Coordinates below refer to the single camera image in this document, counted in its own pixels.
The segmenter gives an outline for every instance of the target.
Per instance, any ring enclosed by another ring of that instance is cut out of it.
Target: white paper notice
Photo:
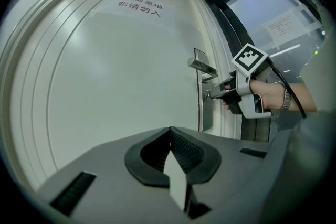
[[[307,33],[305,27],[292,11],[263,24],[275,44],[284,44]]]
[[[166,30],[174,29],[174,7],[157,0],[105,0],[95,8],[96,13],[110,13],[145,21]]]

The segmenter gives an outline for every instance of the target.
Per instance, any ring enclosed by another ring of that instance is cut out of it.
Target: wristwatch
[[[282,84],[282,86],[283,86],[283,106],[282,106],[282,108],[281,108],[281,110],[288,110],[289,109],[289,107],[290,107],[290,104],[291,104],[291,102],[292,102],[292,96],[290,95],[290,93],[287,91],[287,89],[286,89],[286,87],[285,87],[285,85],[284,84]]]

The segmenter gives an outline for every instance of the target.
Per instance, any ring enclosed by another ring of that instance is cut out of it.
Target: ceiling light
[[[297,45],[295,45],[295,46],[293,46],[293,47],[290,47],[290,48],[288,48],[288,49],[281,50],[281,51],[279,51],[279,52],[277,52],[277,53],[275,53],[275,54],[270,55],[270,58],[272,58],[272,57],[274,57],[274,56],[276,56],[276,55],[284,54],[285,52],[288,52],[288,51],[290,51],[290,50],[299,48],[300,46],[301,46],[301,44],[297,44]]]

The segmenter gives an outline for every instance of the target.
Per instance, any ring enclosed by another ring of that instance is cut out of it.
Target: person
[[[253,93],[260,94],[262,97],[262,103],[264,109],[281,110],[284,105],[284,87],[282,84],[268,84],[258,80],[252,80],[250,87]],[[316,105],[313,101],[311,94],[309,93],[304,83],[290,84],[293,92],[299,99],[303,110],[307,112],[317,112]],[[230,90],[230,85],[225,85],[225,89]],[[229,106],[223,102],[223,106],[226,110],[229,110]],[[289,106],[289,111],[299,111],[299,107],[292,99]]]

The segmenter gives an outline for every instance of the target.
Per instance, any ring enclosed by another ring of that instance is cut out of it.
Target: black slot
[[[62,214],[69,216],[95,178],[96,176],[93,174],[80,173],[50,205]]]
[[[252,148],[242,148],[240,150],[241,153],[244,153],[244,154],[247,154],[247,155],[251,155],[251,156],[255,156],[255,157],[258,157],[258,158],[265,158],[267,152],[265,151],[258,151],[258,150],[254,150]]]

